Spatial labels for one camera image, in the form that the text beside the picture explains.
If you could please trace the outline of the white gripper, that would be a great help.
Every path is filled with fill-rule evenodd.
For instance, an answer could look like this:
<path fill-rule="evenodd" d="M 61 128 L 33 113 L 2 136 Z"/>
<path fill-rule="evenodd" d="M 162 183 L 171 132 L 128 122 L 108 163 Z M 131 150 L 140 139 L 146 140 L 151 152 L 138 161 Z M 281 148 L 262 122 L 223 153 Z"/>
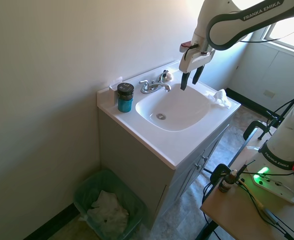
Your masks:
<path fill-rule="evenodd" d="M 190 77 L 190 72 L 196 70 L 192 83 L 195 85 L 204 70 L 204 65 L 208 64 L 214 57 L 215 50 L 202 54 L 197 48 L 186 51 L 179 64 L 182 73 L 180 89 L 185 90 Z"/>

